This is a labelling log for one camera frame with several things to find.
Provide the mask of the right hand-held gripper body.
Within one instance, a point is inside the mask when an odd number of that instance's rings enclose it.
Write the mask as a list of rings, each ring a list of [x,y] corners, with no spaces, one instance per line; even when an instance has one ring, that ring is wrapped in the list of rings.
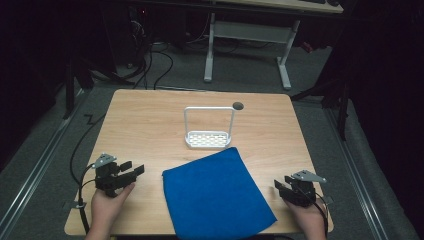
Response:
[[[286,176],[284,180],[289,185],[289,188],[283,188],[282,198],[295,206],[304,208],[313,205],[316,201],[314,182],[327,182],[326,178],[308,170],[301,170],[291,176]]]

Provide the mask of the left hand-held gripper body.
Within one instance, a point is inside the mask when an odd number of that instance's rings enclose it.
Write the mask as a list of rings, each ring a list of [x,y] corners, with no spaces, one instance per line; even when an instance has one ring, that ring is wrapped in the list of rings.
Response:
[[[91,166],[95,170],[95,187],[105,192],[108,197],[115,198],[116,190],[124,188],[136,181],[137,178],[127,177],[129,170],[121,172],[116,157],[102,153]]]

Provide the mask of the blue cloth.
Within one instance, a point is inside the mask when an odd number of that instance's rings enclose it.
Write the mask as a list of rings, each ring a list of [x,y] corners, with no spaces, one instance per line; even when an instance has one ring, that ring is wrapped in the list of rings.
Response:
[[[235,147],[165,170],[162,177],[180,240],[241,240],[277,221]]]

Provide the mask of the person's right hand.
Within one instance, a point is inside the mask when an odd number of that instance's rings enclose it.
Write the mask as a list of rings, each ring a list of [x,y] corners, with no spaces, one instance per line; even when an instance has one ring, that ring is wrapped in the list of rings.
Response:
[[[292,211],[306,240],[327,240],[324,218],[319,211],[319,209],[324,209],[321,200],[318,200],[316,205],[311,205],[307,208],[296,206],[287,200],[285,200],[285,204]]]

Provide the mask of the person's left hand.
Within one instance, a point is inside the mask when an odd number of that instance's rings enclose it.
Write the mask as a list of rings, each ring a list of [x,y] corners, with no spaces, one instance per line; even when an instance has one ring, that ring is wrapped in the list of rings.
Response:
[[[135,184],[126,186],[116,197],[110,198],[103,191],[96,190],[91,201],[91,227],[86,240],[107,240],[123,205]]]

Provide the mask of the dark metal stand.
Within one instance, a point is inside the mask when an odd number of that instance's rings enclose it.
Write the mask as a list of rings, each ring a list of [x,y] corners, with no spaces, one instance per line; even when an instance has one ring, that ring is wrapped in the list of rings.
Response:
[[[82,90],[91,90],[94,87],[94,78],[96,77],[96,74],[93,74],[93,71],[103,75],[106,80],[111,80],[119,84],[130,85],[127,77],[118,76],[116,73],[108,71],[106,68],[95,64],[79,54],[73,54],[66,65],[65,119],[68,119],[76,109],[75,83],[78,83]]]
[[[307,96],[322,96],[321,106],[324,109],[338,108],[336,129],[339,137],[345,141],[345,125],[350,90],[350,74],[352,67],[349,61],[350,54],[345,55],[342,50],[333,48],[327,59],[317,83],[301,93],[291,96],[292,101],[299,101]]]

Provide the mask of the white-legged desk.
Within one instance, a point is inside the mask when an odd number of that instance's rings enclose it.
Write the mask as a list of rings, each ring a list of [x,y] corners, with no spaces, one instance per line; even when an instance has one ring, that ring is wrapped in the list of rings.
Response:
[[[338,0],[203,0],[211,7],[259,7],[268,10],[284,10],[294,14],[342,14],[344,9]],[[282,55],[276,58],[282,86],[285,90],[291,89],[286,61],[294,43],[301,20],[295,17],[290,25],[278,26],[271,23],[247,23],[236,20],[216,20],[216,10],[209,15],[208,51],[206,55],[204,81],[213,79],[214,40],[227,38],[234,40],[248,40],[265,43],[283,44]]]

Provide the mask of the metal floor rail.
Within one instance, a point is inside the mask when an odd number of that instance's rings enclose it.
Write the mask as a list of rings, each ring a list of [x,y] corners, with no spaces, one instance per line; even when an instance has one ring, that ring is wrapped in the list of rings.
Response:
[[[338,145],[342,151],[342,159],[346,165],[348,176],[351,185],[354,188],[355,195],[359,201],[362,212],[366,218],[368,226],[372,232],[374,240],[389,240],[387,232],[382,224],[380,216],[376,210],[374,201],[360,175],[356,166],[353,155],[348,147],[348,144],[339,134],[337,127],[336,114],[332,110],[324,109],[324,114],[329,122],[332,132],[337,139]]]
[[[75,195],[67,142],[76,120],[64,115],[65,93],[60,92],[0,173],[0,240],[65,236],[68,203]]]

